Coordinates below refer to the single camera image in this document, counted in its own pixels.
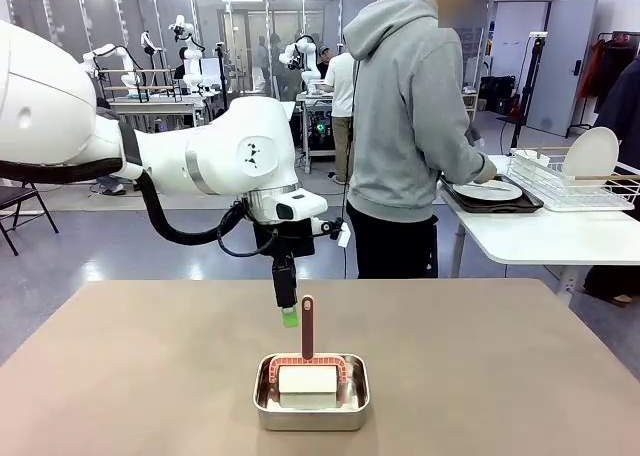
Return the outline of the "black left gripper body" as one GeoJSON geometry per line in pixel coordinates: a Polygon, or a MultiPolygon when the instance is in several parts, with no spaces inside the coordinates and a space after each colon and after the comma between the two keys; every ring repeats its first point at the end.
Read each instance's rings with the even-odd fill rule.
{"type": "Polygon", "coordinates": [[[272,225],[254,223],[253,231],[257,247],[265,246],[261,255],[299,258],[315,254],[310,219],[272,225]]]}

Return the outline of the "person's right hand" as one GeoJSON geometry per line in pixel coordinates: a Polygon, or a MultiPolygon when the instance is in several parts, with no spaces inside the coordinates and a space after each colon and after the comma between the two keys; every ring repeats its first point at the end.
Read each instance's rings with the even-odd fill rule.
{"type": "Polygon", "coordinates": [[[473,180],[477,184],[485,184],[495,178],[497,175],[497,168],[493,161],[488,157],[483,157],[483,166],[479,174],[473,180]]]}

